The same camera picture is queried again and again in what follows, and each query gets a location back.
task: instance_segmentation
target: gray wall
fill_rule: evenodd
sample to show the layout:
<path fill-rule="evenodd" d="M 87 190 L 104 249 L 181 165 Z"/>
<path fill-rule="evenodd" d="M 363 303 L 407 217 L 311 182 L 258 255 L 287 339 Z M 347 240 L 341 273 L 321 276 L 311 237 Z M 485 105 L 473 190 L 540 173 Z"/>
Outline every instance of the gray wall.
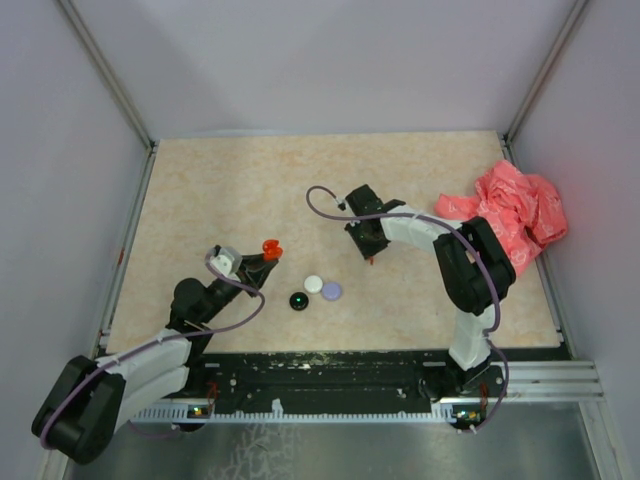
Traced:
<path fill-rule="evenodd" d="M 75 0 L 156 138 L 506 130 L 572 0 Z"/>
<path fill-rule="evenodd" d="M 640 3 L 593 3 L 516 154 L 560 189 L 570 233 L 553 271 L 640 476 Z"/>
<path fill-rule="evenodd" d="M 89 351 L 144 150 L 54 2 L 0 15 L 0 477 L 34 478 L 31 420 Z"/>

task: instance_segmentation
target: beige surface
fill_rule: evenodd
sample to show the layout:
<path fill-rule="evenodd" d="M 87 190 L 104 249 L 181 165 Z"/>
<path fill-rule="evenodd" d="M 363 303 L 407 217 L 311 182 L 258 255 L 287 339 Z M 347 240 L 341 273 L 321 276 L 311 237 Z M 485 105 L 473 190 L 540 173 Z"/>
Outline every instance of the beige surface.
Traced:
<path fill-rule="evenodd" d="M 432 211 L 439 193 L 470 194 L 498 159 L 494 132 L 446 132 L 165 140 L 160 143 L 108 350 L 123 351 L 168 321 L 173 288 L 195 277 L 215 244 L 259 253 L 278 238 L 285 254 L 263 292 L 267 305 L 252 323 L 215 336 L 207 351 L 390 350 L 446 348 L 454 306 L 435 257 L 392 244 L 370 266 L 343 224 L 306 206 L 313 184 L 339 196 L 368 183 L 383 201 L 405 200 Z M 340 214 L 318 192 L 319 208 Z M 303 312 L 288 306 L 310 274 L 342 284 L 343 297 L 313 296 Z M 249 314 L 257 299 L 241 295 L 212 322 Z M 536 268 L 511 288 L 493 337 L 503 347 L 555 346 L 557 336 Z"/>

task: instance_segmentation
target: purple cable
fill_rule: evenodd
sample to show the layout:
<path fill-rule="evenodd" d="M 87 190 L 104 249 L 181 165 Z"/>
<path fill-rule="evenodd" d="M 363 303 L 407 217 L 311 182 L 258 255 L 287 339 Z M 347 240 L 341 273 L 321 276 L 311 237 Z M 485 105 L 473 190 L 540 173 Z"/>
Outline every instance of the purple cable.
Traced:
<path fill-rule="evenodd" d="M 120 362 L 124 362 L 125 360 L 128 360 L 132 357 L 135 357 L 136 355 L 139 355 L 142 352 L 146 352 L 147 350 L 149 350 L 150 348 L 155 347 L 156 345 L 159 345 L 162 342 L 168 342 L 171 340 L 177 340 L 179 338 L 193 338 L 193 337 L 202 337 L 205 335 L 213 335 L 215 333 L 224 333 L 224 332 L 228 332 L 230 330 L 234 330 L 236 328 L 240 328 L 241 326 L 245 325 L 246 323 L 250 322 L 251 320 L 253 320 L 256 315 L 258 315 L 260 313 L 260 311 L 262 310 L 262 308 L 264 307 L 264 304 L 266 302 L 266 299 L 264 298 L 264 295 L 262 294 L 262 292 L 258 289 L 255 289 L 253 287 L 250 287 L 249 285 L 245 285 L 244 283 L 240 283 L 240 282 L 236 282 L 235 280 L 231 280 L 230 278 L 225 277 L 224 275 L 222 275 L 220 272 L 218 272 L 215 268 L 213 268 L 210 265 L 210 260 L 211 257 L 213 256 L 213 254 L 210 252 L 207 253 L 206 257 L 205 257 L 205 265 L 207 266 L 207 269 L 217 278 L 219 278 L 220 280 L 227 282 L 233 286 L 236 286 L 238 288 L 241 288 L 242 290 L 252 293 L 256 296 L 258 296 L 260 298 L 260 305 L 258 305 L 258 307 L 253 311 L 253 313 L 251 315 L 249 315 L 247 318 L 245 318 L 244 320 L 242 320 L 241 322 L 235 323 L 233 325 L 229 325 L 228 327 L 220 327 L 220 328 L 213 328 L 211 330 L 206 330 L 203 332 L 191 332 L 191 333 L 179 333 L 176 335 L 170 335 L 168 337 L 163 338 L 162 340 L 154 340 L 153 342 L 149 342 L 149 343 L 145 343 L 143 345 L 140 345 L 139 347 L 134 348 L 133 350 L 131 350 L 130 352 L 127 352 L 121 356 L 118 356 L 116 360 L 112 360 L 111 362 L 105 363 L 104 365 L 96 368 L 93 372 L 91 372 L 89 375 L 87 375 L 84 380 L 82 380 L 78 386 L 76 388 L 74 388 L 71 393 L 67 396 L 67 398 L 65 398 L 60 405 L 58 406 L 58 408 L 56 408 L 56 410 L 53 412 L 53 414 L 51 415 L 51 417 L 49 418 L 49 420 L 47 421 L 47 423 L 45 424 L 44 428 L 42 429 L 42 432 L 40 433 L 40 445 L 47 449 L 47 450 L 52 450 L 52 448 L 49 446 L 49 444 L 47 443 L 47 435 L 49 435 L 49 431 L 51 430 L 51 427 L 53 426 L 53 424 L 58 420 L 58 418 L 60 418 L 60 415 L 62 414 L 62 412 L 64 412 L 64 409 L 67 408 L 69 406 L 69 404 L 73 401 L 74 398 L 76 398 L 80 392 L 89 384 L 91 383 L 91 381 L 93 381 L 94 378 L 96 378 L 98 375 L 100 375 L 102 372 L 104 372 L 105 370 L 108 370 L 111 367 L 114 367 L 116 365 L 118 365 Z"/>
<path fill-rule="evenodd" d="M 487 337 L 487 343 L 489 344 L 489 348 L 491 348 L 491 350 L 496 352 L 496 354 L 500 357 L 500 360 L 504 363 L 504 382 L 502 384 L 502 390 L 500 391 L 500 394 L 498 395 L 498 398 L 496 400 L 495 405 L 493 406 L 493 408 L 491 409 L 491 411 L 487 415 L 487 418 L 484 420 L 484 422 L 482 422 L 480 425 L 478 425 L 478 427 L 475 429 L 475 431 L 474 430 L 465 430 L 465 431 L 476 433 L 479 430 L 481 430 L 482 427 L 485 424 L 487 424 L 489 422 L 489 420 L 491 420 L 493 418 L 494 412 L 498 409 L 498 407 L 500 407 L 500 405 L 502 404 L 502 400 L 504 399 L 505 395 L 507 394 L 507 385 L 509 385 L 509 364 L 507 362 L 507 357 L 504 355 L 504 353 L 502 353 L 502 351 L 499 350 L 493 344 L 493 342 L 491 342 L 491 340 L 489 340 L 489 338 L 488 338 L 490 333 L 495 332 L 500 327 L 500 320 L 501 320 L 500 297 L 498 296 L 498 291 L 496 290 L 496 286 L 493 283 L 493 279 L 491 278 L 491 275 L 489 274 L 489 270 L 487 270 L 487 267 L 484 264 L 484 262 L 482 261 L 482 258 L 480 258 L 480 255 L 478 254 L 478 252 L 476 252 L 476 250 L 473 248 L 473 245 L 471 245 L 471 243 L 469 243 L 469 241 L 466 238 L 464 238 L 464 235 L 462 235 L 460 232 L 458 232 L 458 230 L 453 228 L 448 223 L 443 222 L 442 220 L 439 220 L 437 218 L 430 217 L 428 215 L 423 215 L 423 214 L 414 215 L 412 213 L 407 213 L 407 212 L 398 212 L 398 213 L 372 213 L 372 214 L 369 214 L 369 215 L 361 215 L 361 216 L 357 216 L 357 217 L 343 217 L 343 216 L 339 216 L 339 215 L 330 215 L 328 213 L 324 213 L 324 212 L 318 210 L 313 205 L 313 203 L 311 203 L 311 192 L 313 192 L 314 190 L 322 190 L 323 192 L 328 193 L 329 195 L 331 195 L 333 197 L 333 199 L 336 202 L 338 201 L 338 197 L 330 189 L 328 189 L 327 187 L 323 187 L 322 185 L 314 185 L 312 187 L 309 187 L 309 189 L 307 190 L 307 194 L 306 194 L 307 205 L 309 206 L 309 208 L 315 214 L 320 215 L 323 218 L 327 218 L 329 220 L 338 220 L 338 221 L 341 221 L 341 222 L 358 222 L 358 221 L 362 221 L 362 220 L 374 220 L 374 219 L 380 219 L 380 218 L 414 218 L 415 217 L 415 218 L 418 218 L 418 219 L 422 220 L 423 222 L 433 223 L 435 225 L 438 225 L 438 226 L 444 228 L 445 230 L 448 230 L 449 232 L 451 232 L 453 234 L 454 237 L 456 237 L 456 239 L 460 243 L 462 243 L 464 248 L 466 248 L 467 251 L 471 254 L 471 256 L 473 257 L 473 259 L 476 262 L 476 265 L 478 265 L 478 268 L 480 269 L 480 273 L 482 273 L 482 276 L 487 281 L 487 286 L 489 287 L 489 293 L 491 295 L 491 301 L 493 302 L 493 308 L 495 309 L 495 319 L 494 319 L 494 322 L 493 322 L 493 326 L 484 329 L 482 331 L 482 333 Z"/>

